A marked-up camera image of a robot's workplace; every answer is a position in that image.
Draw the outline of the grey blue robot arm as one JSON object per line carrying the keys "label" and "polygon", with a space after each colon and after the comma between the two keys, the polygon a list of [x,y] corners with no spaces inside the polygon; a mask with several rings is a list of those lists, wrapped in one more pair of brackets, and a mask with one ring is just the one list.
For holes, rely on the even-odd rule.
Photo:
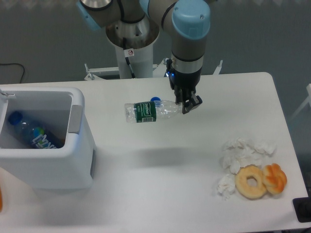
{"label": "grey blue robot arm", "polygon": [[174,91],[175,102],[184,114],[197,108],[202,99],[196,95],[201,77],[210,8],[204,0],[80,0],[77,6],[94,29],[105,28],[106,35],[121,55],[120,76],[136,78],[138,71],[152,69],[142,65],[151,55],[138,51],[150,47],[159,32],[172,40],[166,73]]}

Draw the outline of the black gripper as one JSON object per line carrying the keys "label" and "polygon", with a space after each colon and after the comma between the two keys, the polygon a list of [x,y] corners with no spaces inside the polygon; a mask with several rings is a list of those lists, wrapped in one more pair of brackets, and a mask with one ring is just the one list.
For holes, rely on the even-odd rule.
{"label": "black gripper", "polygon": [[200,96],[196,95],[195,87],[199,83],[202,68],[195,72],[182,72],[173,67],[173,60],[166,62],[166,74],[169,77],[171,89],[174,90],[175,103],[183,103],[182,114],[189,113],[203,103]]}

